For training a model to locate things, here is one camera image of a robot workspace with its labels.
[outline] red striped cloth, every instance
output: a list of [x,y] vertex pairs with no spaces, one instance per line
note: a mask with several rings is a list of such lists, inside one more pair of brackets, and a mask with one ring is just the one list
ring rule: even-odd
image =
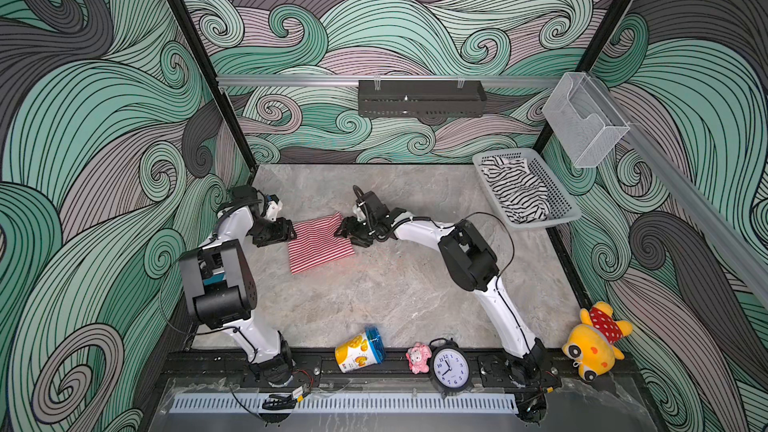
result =
[[308,268],[355,253],[348,238],[333,236],[341,220],[342,216],[337,212],[333,216],[293,225],[296,229],[296,239],[288,242],[291,274],[298,274]]

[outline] wave patterned wall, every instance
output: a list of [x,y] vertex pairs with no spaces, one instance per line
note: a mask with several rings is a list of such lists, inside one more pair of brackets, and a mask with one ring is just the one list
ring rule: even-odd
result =
[[165,0],[0,0],[4,430],[136,430],[181,340],[174,260],[248,171],[179,37]]
[[[219,74],[559,76],[611,0],[185,0]],[[363,119],[356,90],[237,87],[260,162],[469,163],[531,146],[549,91],[490,90],[477,119]]]
[[[594,68],[768,264],[768,0],[634,0]],[[560,227],[671,430],[768,427],[768,312],[628,144],[574,169],[544,157],[584,217]]]

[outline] black alarm clock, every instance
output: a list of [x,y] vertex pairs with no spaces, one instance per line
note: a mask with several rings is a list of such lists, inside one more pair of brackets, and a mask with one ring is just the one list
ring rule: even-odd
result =
[[432,352],[432,358],[429,359],[429,379],[443,397],[456,395],[472,382],[467,356],[453,340],[437,338],[429,342],[429,346],[437,341],[445,343]]

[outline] clock face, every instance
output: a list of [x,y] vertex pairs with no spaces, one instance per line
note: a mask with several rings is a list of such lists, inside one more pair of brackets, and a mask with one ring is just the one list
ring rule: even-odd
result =
[[435,354],[432,366],[435,377],[447,388],[463,387],[469,379],[469,366],[464,356],[456,350],[444,348]]

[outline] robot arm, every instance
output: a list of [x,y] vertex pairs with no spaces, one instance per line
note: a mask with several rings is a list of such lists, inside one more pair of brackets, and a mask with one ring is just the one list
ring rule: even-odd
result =
[[257,247],[296,238],[293,223],[277,214],[283,203],[253,187],[235,187],[222,205],[214,230],[179,259],[187,311],[211,330],[221,328],[269,382],[282,383],[293,370],[282,334],[256,311],[256,284],[242,245],[251,235]]
[[509,359],[521,372],[518,379],[539,380],[546,349],[509,298],[499,277],[496,254],[476,227],[468,220],[449,224],[417,217],[401,208],[389,211],[373,192],[363,194],[355,187],[355,193],[355,215],[345,218],[336,234],[363,247],[374,240],[397,238],[440,251],[454,283],[474,293],[482,304]]

